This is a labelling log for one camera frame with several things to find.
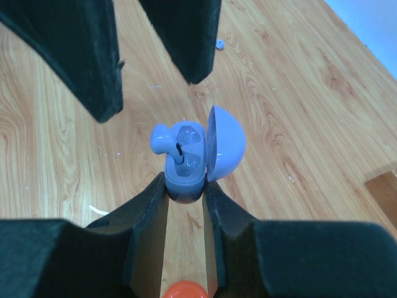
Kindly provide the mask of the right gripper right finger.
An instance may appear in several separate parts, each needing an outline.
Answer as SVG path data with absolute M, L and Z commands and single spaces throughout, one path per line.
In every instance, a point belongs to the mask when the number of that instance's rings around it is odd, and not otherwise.
M 259 220 L 206 183 L 210 297 L 395 297 L 396 240 L 370 222 Z

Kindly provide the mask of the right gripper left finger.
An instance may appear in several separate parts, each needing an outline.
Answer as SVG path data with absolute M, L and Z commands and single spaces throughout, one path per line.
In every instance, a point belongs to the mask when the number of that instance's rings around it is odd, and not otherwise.
M 79 227 L 64 219 L 1 221 L 2 297 L 159 297 L 165 177 Z

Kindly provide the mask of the lilac earbud case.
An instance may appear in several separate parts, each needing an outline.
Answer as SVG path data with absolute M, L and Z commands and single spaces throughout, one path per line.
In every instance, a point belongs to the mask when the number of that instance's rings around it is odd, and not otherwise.
M 246 136 L 241 124 L 227 110 L 212 106 L 207 126 L 193 121 L 174 124 L 171 132 L 181 146 L 184 163 L 166 156 L 165 183 L 168 196 L 180 204 L 200 199 L 206 182 L 232 173 L 243 159 Z

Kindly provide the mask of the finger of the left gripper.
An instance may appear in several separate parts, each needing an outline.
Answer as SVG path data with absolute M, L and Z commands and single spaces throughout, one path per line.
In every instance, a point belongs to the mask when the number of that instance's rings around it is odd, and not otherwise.
M 213 69 L 220 0 L 146 0 L 143 10 L 185 81 L 199 84 Z
M 122 111 L 113 1 L 1 1 L 1 22 L 47 62 L 96 121 Z

